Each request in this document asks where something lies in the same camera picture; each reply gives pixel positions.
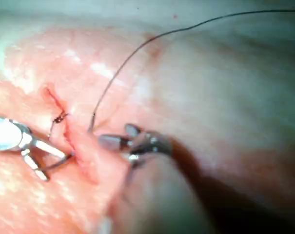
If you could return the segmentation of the right arm needle driver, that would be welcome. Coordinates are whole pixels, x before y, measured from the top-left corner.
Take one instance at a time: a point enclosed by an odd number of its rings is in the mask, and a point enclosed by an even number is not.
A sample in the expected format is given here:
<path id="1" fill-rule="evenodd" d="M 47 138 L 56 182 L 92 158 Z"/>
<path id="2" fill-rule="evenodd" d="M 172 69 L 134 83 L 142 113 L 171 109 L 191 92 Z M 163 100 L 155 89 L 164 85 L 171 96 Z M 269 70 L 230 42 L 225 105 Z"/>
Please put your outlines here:
<path id="1" fill-rule="evenodd" d="M 154 158 L 152 154 L 170 156 L 173 151 L 170 139 L 155 131 L 143 132 L 132 139 L 133 145 L 129 148 L 127 159 L 131 163 L 143 163 Z"/>

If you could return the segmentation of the right arm needle driver jaw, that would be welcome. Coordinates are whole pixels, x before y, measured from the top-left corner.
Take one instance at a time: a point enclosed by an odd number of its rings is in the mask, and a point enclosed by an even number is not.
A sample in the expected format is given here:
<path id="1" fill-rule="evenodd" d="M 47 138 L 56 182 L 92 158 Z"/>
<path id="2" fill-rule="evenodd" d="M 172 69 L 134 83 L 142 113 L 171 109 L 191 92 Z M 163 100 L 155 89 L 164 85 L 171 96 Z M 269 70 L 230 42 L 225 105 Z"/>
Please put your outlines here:
<path id="1" fill-rule="evenodd" d="M 110 151 L 124 151 L 133 145 L 133 141 L 130 138 L 114 134 L 100 135 L 98 143 Z"/>
<path id="2" fill-rule="evenodd" d="M 140 134 L 140 128 L 135 124 L 126 123 L 124 130 L 128 139 L 134 139 Z"/>

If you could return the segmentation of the left arm needle driver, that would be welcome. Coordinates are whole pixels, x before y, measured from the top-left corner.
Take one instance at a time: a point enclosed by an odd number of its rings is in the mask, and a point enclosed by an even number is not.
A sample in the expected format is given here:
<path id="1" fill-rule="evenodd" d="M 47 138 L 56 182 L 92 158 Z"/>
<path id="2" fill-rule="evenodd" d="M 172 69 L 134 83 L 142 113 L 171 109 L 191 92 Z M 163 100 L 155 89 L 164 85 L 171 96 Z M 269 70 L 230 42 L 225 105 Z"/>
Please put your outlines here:
<path id="1" fill-rule="evenodd" d="M 15 120 L 0 117 L 0 151 L 22 151 L 33 141 L 30 129 Z"/>

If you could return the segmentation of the left arm needle driver jaw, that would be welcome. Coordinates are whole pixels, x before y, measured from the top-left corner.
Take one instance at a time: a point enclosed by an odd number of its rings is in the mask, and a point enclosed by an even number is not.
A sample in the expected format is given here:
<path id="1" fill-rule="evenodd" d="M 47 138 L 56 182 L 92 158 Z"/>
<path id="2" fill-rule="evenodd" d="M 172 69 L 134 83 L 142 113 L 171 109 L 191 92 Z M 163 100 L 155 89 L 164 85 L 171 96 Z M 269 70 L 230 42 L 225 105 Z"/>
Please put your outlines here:
<path id="1" fill-rule="evenodd" d="M 49 142 L 45 142 L 40 139 L 34 139 L 32 141 L 32 145 L 44 152 L 52 154 L 60 159 L 66 158 L 66 154 L 63 151 L 59 150 L 58 148 L 56 148 L 55 146 L 53 146 Z"/>
<path id="2" fill-rule="evenodd" d="M 39 163 L 32 156 L 31 151 L 29 149 L 21 151 L 21 156 L 24 162 L 34 171 L 34 173 L 40 180 L 49 181 L 49 176 L 45 172 L 39 170 Z"/>

